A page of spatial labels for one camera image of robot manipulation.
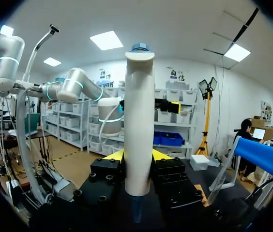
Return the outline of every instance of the ceiling light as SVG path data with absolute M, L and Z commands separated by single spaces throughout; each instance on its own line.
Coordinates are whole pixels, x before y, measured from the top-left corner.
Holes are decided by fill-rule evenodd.
M 113 48 L 123 47 L 121 41 L 115 32 L 109 31 L 99 35 L 91 36 L 90 39 L 102 50 L 109 50 Z
M 241 46 L 238 46 L 237 44 L 234 44 L 227 52 L 224 54 L 225 57 L 228 57 L 230 59 L 233 59 L 237 62 L 240 62 L 245 57 L 247 57 L 249 54 L 251 54 L 250 51 L 247 51 L 245 48 L 242 48 Z
M 61 62 L 57 61 L 56 59 L 53 59 L 52 57 L 47 58 L 43 61 L 45 64 L 48 64 L 50 66 L 56 67 L 57 65 L 60 65 Z
M 6 36 L 12 36 L 14 29 L 11 27 L 8 27 L 7 25 L 3 25 L 0 30 L 0 34 L 6 35 Z

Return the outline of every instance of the blue cap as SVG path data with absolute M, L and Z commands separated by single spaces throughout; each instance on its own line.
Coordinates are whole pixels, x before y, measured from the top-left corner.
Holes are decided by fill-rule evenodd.
M 150 47 L 146 43 L 136 43 L 132 46 L 131 51 L 149 51 Z

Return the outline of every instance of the computer monitor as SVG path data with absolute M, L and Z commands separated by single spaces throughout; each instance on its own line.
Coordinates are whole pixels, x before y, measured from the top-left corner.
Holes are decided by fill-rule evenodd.
M 254 129 L 254 133 L 253 133 L 253 138 L 254 139 L 260 139 L 262 140 L 263 137 L 264 137 L 264 133 L 266 132 L 265 129 L 258 129 L 258 128 L 255 128 Z

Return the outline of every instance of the yellow tripod stand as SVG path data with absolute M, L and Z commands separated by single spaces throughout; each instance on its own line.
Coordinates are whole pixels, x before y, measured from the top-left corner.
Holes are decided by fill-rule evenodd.
M 208 132 L 209 132 L 209 124 L 210 124 L 210 109 L 211 109 L 211 99 L 210 99 L 210 93 L 208 92 L 208 108 L 206 112 L 206 122 L 205 122 L 205 129 L 203 132 L 203 140 L 202 143 L 196 152 L 197 155 L 209 155 L 209 148 L 208 148 L 208 142 L 206 141 L 208 138 Z
M 200 90 L 202 93 L 203 99 L 208 100 L 208 108 L 206 112 L 206 122 L 205 122 L 205 129 L 203 132 L 203 139 L 202 143 L 196 152 L 197 155 L 205 155 L 209 156 L 209 148 L 208 148 L 208 133 L 209 133 L 209 124 L 210 124 L 210 109 L 211 109 L 211 98 L 212 98 L 212 92 L 215 90 L 217 81 L 215 80 L 214 77 L 212 77 L 210 83 L 207 83 L 206 80 L 203 80 L 202 82 L 199 83 L 200 85 Z

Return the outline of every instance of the ceiling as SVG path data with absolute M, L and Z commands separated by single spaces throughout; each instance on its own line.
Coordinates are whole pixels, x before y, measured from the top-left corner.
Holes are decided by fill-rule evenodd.
M 39 50 L 32 71 L 48 76 L 86 64 L 124 59 L 135 43 L 157 58 L 215 64 L 251 77 L 273 90 L 273 28 L 259 11 L 237 44 L 251 55 L 237 63 L 224 54 L 255 6 L 249 0 L 27 0 L 6 22 L 26 42 L 20 68 L 50 24 L 60 33 Z M 101 51 L 90 37 L 114 30 L 123 48 Z M 48 57 L 62 62 L 43 63 Z

